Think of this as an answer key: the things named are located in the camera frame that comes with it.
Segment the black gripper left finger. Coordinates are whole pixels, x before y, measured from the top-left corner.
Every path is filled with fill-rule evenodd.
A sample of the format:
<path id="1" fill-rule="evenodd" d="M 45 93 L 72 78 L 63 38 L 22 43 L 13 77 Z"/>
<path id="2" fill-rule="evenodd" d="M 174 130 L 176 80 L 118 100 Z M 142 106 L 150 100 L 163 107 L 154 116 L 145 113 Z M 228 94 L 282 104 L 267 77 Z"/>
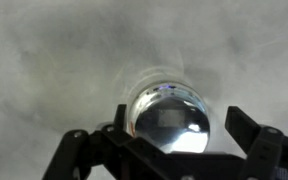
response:
<path id="1" fill-rule="evenodd" d="M 118 105 L 114 121 L 92 134 L 81 129 L 65 133 L 42 180 L 87 180 L 98 165 L 103 165 L 116 180 L 127 180 L 120 150 L 127 141 L 126 108 L 126 104 Z"/>

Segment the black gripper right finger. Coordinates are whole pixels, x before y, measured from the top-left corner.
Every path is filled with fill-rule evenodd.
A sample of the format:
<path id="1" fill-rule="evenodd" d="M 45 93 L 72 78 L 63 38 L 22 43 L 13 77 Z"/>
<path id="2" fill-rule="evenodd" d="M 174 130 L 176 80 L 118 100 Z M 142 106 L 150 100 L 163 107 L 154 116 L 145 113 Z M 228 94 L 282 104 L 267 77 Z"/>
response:
<path id="1" fill-rule="evenodd" d="M 288 169 L 288 136 L 260 125 L 237 106 L 229 106 L 225 129 L 247 155 L 240 180 L 274 180 L 278 167 Z"/>

